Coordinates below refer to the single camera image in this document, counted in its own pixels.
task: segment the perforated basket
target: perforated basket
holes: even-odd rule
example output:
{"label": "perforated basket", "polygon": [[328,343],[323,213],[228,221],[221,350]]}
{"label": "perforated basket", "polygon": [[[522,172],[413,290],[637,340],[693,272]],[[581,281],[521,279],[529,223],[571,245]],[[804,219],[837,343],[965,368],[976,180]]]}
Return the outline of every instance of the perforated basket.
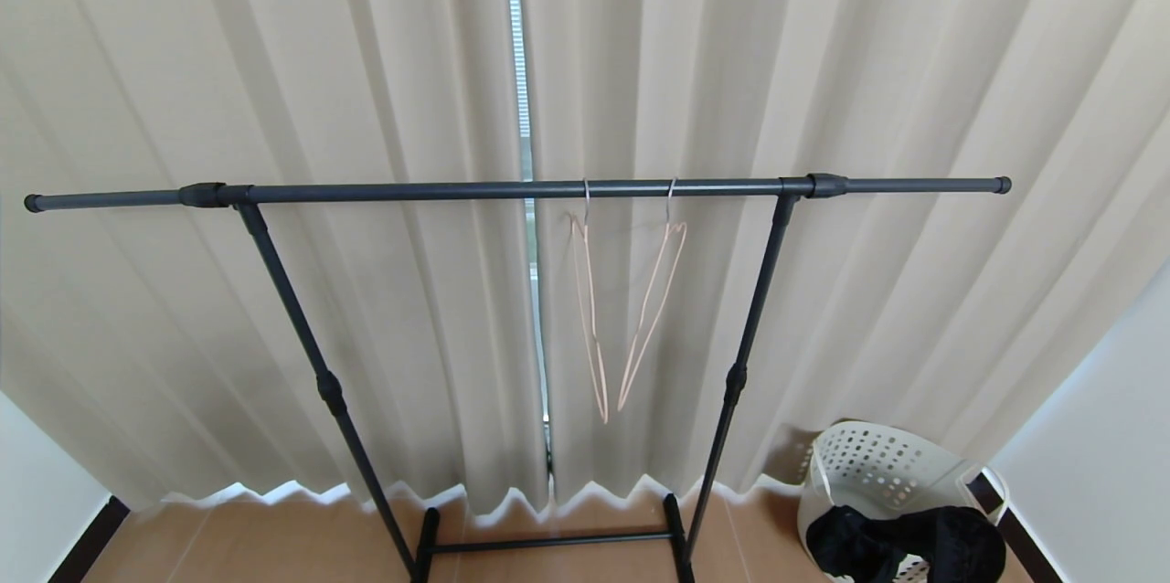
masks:
{"label": "perforated basket", "polygon": [[[999,524],[1007,488],[992,469],[965,460],[916,434],[865,421],[844,421],[821,432],[808,447],[808,469],[797,512],[800,542],[808,550],[808,526],[833,506],[851,506],[869,519],[895,519],[942,506],[982,510],[966,485],[979,473],[1004,500],[987,519]],[[927,581],[929,565],[910,555],[895,581]],[[851,577],[833,577],[848,582]]]}

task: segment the beige curtain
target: beige curtain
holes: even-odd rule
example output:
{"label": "beige curtain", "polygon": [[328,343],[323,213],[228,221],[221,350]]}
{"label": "beige curtain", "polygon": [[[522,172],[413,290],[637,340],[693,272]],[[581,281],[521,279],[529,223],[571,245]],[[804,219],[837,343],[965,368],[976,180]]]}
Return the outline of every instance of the beige curtain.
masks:
{"label": "beige curtain", "polygon": [[[844,418],[990,458],[1170,252],[1170,0],[523,0],[538,178],[1010,174],[797,206],[720,479]],[[557,494],[702,473],[772,201],[679,199],[629,406],[594,409],[567,213],[538,204]],[[591,206],[611,399],[666,219]]]}
{"label": "beige curtain", "polygon": [[[230,211],[28,192],[519,178],[508,0],[0,0],[5,393],[132,507],[364,493]],[[546,498],[519,203],[266,208],[386,485]]]}

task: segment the brown tile floor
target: brown tile floor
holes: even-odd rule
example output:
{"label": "brown tile floor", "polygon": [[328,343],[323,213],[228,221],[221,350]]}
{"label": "brown tile floor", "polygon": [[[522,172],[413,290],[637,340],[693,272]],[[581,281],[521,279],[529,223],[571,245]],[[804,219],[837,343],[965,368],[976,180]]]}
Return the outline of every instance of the brown tile floor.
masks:
{"label": "brown tile floor", "polygon": [[[402,496],[391,502],[413,542],[422,505]],[[714,495],[695,550],[695,578],[729,583],[826,581],[800,548],[796,508],[794,496],[772,487],[757,487],[743,498]],[[600,495],[587,495],[567,512],[542,516],[522,502],[510,502],[490,526],[470,516],[462,498],[448,500],[440,512],[440,543],[665,526],[659,495],[648,488],[636,489],[621,509]],[[693,512],[691,495],[682,505],[687,526]],[[673,578],[665,541],[445,555],[435,558],[431,575],[435,583]],[[376,514],[364,512],[352,499],[321,505],[309,496],[271,506],[238,500],[204,509],[164,503],[135,513],[85,577],[89,583],[406,579]],[[1003,581],[1031,583],[1013,555]]]}

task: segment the white wall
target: white wall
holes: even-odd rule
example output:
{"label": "white wall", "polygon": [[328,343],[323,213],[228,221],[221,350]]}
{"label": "white wall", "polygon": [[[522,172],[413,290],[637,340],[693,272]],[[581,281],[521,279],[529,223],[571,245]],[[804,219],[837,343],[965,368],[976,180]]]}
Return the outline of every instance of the white wall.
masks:
{"label": "white wall", "polygon": [[109,496],[0,393],[0,578],[47,581]]}
{"label": "white wall", "polygon": [[993,460],[1066,581],[1166,576],[1170,263]]}

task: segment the black metal clothes rack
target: black metal clothes rack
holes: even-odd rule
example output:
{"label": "black metal clothes rack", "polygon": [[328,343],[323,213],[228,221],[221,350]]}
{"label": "black metal clothes rack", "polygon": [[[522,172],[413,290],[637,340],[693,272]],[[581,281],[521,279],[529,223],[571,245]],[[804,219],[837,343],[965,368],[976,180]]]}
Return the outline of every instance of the black metal clothes rack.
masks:
{"label": "black metal clothes rack", "polygon": [[666,512],[666,529],[642,533],[615,533],[546,537],[537,540],[505,540],[496,542],[470,542],[462,544],[436,544],[435,534],[439,529],[439,510],[427,508],[422,520],[422,530],[418,547],[412,555],[402,531],[398,528],[394,514],[386,502],[378,475],[370,464],[357,428],[342,396],[342,385],[337,377],[325,365],[325,358],[317,347],[309,321],[305,318],[301,303],[292,289],[292,282],[284,272],[276,246],[268,234],[268,226],[260,212],[261,204],[289,203],[340,203],[340,201],[432,201],[432,200],[467,200],[467,199],[569,199],[583,198],[589,192],[592,198],[604,197],[666,197],[672,181],[660,180],[596,180],[589,181],[502,181],[502,183],[439,183],[439,184],[376,184],[376,185],[285,185],[255,186],[226,185],[222,183],[193,184],[177,190],[101,192],[83,194],[40,196],[29,194],[25,198],[25,207],[34,213],[63,208],[103,208],[119,206],[167,206],[181,205],[197,208],[232,207],[240,212],[248,233],[252,234],[260,252],[260,258],[268,268],[276,293],[292,322],[301,345],[309,358],[317,377],[317,391],[329,412],[337,420],[345,445],[362,472],[370,496],[373,499],[378,514],[390,531],[391,540],[402,565],[410,571],[413,583],[425,583],[431,572],[432,560],[438,555],[494,551],[504,549],[523,549],[534,547],[553,547],[567,544],[593,544],[601,542],[633,542],[642,540],[668,540],[674,554],[674,565],[680,583],[694,583],[690,558],[698,540],[698,529],[703,524],[703,514],[711,494],[711,483],[723,454],[731,416],[739,402],[739,395],[748,383],[748,356],[751,352],[759,318],[764,310],[768,288],[776,270],[776,260],[784,240],[784,232],[792,215],[792,208],[801,198],[823,199],[846,193],[903,193],[903,192],[991,192],[997,194],[1011,190],[1007,177],[982,179],[849,179],[837,174],[808,174],[806,177],[787,177],[777,179],[679,179],[673,183],[673,194],[679,197],[776,197],[776,210],[772,225],[764,247],[764,260],[756,279],[748,321],[739,339],[739,349],[735,362],[728,370],[727,391],[723,395],[723,407],[716,424],[711,451],[707,459],[703,480],[695,506],[695,515],[690,529],[684,530],[679,503],[674,494],[662,500]]}

